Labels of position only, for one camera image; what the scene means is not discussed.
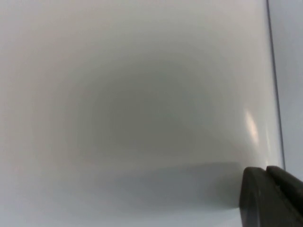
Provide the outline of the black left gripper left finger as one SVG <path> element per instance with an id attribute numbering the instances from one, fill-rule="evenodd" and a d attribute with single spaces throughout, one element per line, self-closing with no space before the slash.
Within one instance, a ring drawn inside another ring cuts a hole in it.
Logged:
<path id="1" fill-rule="evenodd" d="M 266 169 L 247 167 L 243 171 L 239 208 L 244 227 L 301 227 L 303 219 L 266 219 Z"/>

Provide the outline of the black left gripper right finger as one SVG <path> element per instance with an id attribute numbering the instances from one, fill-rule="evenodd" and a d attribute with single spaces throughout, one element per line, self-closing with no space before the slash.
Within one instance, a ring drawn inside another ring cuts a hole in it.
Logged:
<path id="1" fill-rule="evenodd" d="M 266 219 L 303 218 L 303 182 L 277 166 L 268 166 Z"/>

